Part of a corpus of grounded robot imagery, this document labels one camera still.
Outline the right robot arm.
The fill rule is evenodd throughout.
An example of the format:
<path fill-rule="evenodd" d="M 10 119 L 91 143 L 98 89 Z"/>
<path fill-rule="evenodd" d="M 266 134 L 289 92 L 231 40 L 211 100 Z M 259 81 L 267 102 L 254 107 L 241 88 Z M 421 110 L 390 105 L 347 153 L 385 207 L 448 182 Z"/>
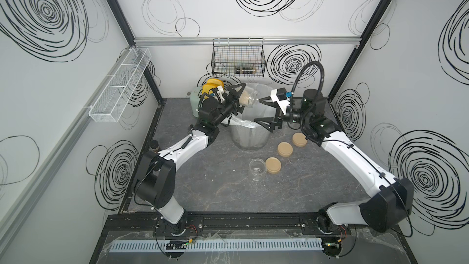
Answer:
<path fill-rule="evenodd" d="M 345 132 L 325 116 L 326 98 L 316 89 L 308 89 L 301 99 L 286 89 L 274 89 L 259 103 L 275 108 L 274 117 L 255 119 L 273 132 L 287 122 L 297 123 L 305 138 L 336 158 L 361 184 L 368 200 L 331 203 L 319 211 L 318 225 L 324 233 L 346 224 L 368 226 L 386 232 L 412 211 L 414 186 L 407 178 L 397 178 L 361 151 Z"/>

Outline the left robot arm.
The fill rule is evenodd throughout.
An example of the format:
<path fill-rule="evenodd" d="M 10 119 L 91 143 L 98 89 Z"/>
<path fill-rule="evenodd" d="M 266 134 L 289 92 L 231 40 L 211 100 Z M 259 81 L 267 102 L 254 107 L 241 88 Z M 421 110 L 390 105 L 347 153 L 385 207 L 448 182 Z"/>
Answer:
<path fill-rule="evenodd" d="M 212 94 L 203 93 L 198 120 L 189 127 L 188 135 L 165 150 L 149 150 L 142 157 L 132 184 L 134 198 L 154 207 L 175 234 L 182 234 L 187 223 L 187 211 L 173 195 L 177 171 L 215 141 L 224 120 L 244 111 L 239 99 L 245 87 L 245 83 L 239 83 Z"/>

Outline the beige lid of jar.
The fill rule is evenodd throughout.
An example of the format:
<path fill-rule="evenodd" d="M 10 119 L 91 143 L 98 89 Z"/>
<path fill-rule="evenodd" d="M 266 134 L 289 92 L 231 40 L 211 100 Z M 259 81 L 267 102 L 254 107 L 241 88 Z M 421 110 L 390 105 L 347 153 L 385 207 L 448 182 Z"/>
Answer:
<path fill-rule="evenodd" d="M 269 157 L 265 161 L 267 172 L 270 174 L 278 174 L 282 168 L 281 161 L 276 157 Z"/>
<path fill-rule="evenodd" d="M 288 158 L 293 154 L 293 146 L 287 142 L 279 143 L 277 146 L 277 153 L 282 157 Z"/>

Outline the rice jar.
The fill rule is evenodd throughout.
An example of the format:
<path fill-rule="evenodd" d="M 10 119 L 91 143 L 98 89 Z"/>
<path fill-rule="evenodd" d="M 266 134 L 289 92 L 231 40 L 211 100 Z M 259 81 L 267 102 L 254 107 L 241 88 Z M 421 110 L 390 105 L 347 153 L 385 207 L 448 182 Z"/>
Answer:
<path fill-rule="evenodd" d="M 259 158 L 253 159 L 248 166 L 248 174 L 254 182 L 262 180 L 267 172 L 265 161 Z"/>
<path fill-rule="evenodd" d="M 239 97 L 239 104 L 241 106 L 252 108 L 258 101 L 259 91 L 250 86 L 246 86 Z"/>

